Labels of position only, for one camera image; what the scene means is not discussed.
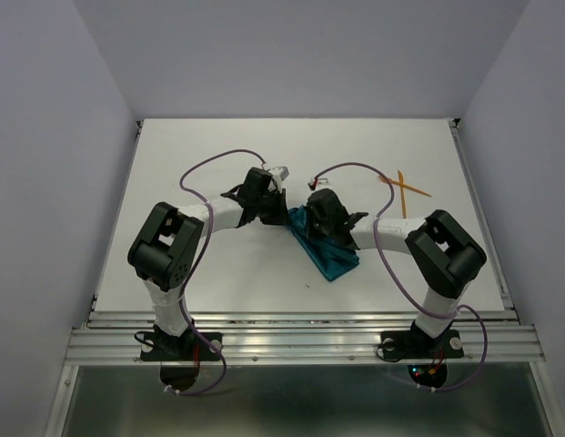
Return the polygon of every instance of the teal fabric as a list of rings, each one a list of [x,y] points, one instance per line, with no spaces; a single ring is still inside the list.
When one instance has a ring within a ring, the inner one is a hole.
[[[307,212],[304,207],[292,208],[290,230],[322,275],[330,282],[358,266],[355,250],[339,246],[333,239],[307,239]]]

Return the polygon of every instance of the white wall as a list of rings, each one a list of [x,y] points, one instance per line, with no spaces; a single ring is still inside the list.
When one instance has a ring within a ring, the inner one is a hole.
[[[565,409],[565,0],[531,1],[462,123],[510,293]]]
[[[459,117],[526,0],[75,0],[137,117]]]
[[[0,436],[43,435],[135,122],[74,5],[0,2]]]

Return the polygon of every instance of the small white object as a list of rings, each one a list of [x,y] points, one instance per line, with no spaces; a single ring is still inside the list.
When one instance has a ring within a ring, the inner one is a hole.
[[[272,179],[274,182],[270,183],[268,189],[270,191],[274,191],[275,189],[278,191],[282,191],[282,182],[288,177],[290,172],[288,171],[288,167],[278,166],[272,167],[267,162],[262,164],[262,168],[265,169],[268,173],[272,175]]]
[[[150,342],[153,346],[155,346],[155,343],[154,343],[153,341],[149,340],[149,342]],[[142,352],[144,352],[144,353],[149,353],[151,350],[153,350],[153,348],[151,348],[151,347],[150,347],[149,345],[147,345],[147,344],[142,343],[142,344],[140,345],[140,350],[141,350]]]
[[[462,349],[462,340],[459,337],[452,337],[451,339],[449,339],[449,346],[454,351],[459,351],[460,349]]]

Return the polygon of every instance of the white table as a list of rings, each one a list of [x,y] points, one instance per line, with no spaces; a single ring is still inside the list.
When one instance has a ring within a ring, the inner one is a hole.
[[[231,148],[250,148],[268,162],[288,166],[288,207],[306,202],[307,182],[344,161],[369,163],[433,198],[406,192],[409,217],[449,211],[482,246],[485,239],[447,120],[390,119],[148,119],[126,186],[98,290],[96,311],[151,311],[141,280],[126,255],[151,208],[159,201],[198,203],[179,189],[180,176],[197,162]],[[214,197],[243,181],[258,162],[250,155],[222,158],[198,170],[187,185]],[[362,168],[328,174],[349,212],[375,214],[388,187]],[[399,190],[385,217],[401,217]],[[217,233],[187,290],[192,312],[400,312],[411,311],[375,250],[359,253],[360,265],[329,283],[287,229],[256,222]],[[389,254],[410,293],[422,300],[426,284],[412,257]],[[503,303],[488,262],[463,299],[477,310]]]

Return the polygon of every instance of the orange chopstick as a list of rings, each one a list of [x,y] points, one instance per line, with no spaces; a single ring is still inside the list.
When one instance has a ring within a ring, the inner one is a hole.
[[[388,178],[388,179],[389,179],[389,182],[391,182],[393,185],[397,185],[398,187],[401,186],[401,184],[399,183],[399,181],[394,180],[394,179],[392,179],[392,178]],[[387,184],[387,182],[386,182],[381,176],[379,176],[379,180],[380,180],[381,182],[383,182],[384,184]],[[419,188],[412,187],[411,185],[403,184],[403,188],[408,189],[409,191],[413,191],[413,192],[415,192],[415,193],[421,194],[422,196],[428,196],[429,198],[432,197],[431,194],[429,194],[429,193],[427,193],[427,192],[425,192],[425,191],[422,191],[422,190],[419,189]]]
[[[398,177],[399,177],[399,192],[401,194],[401,213],[403,214],[403,218],[406,219],[408,217],[408,212],[406,211],[406,194],[405,194],[405,187],[403,183],[403,173],[398,170]]]

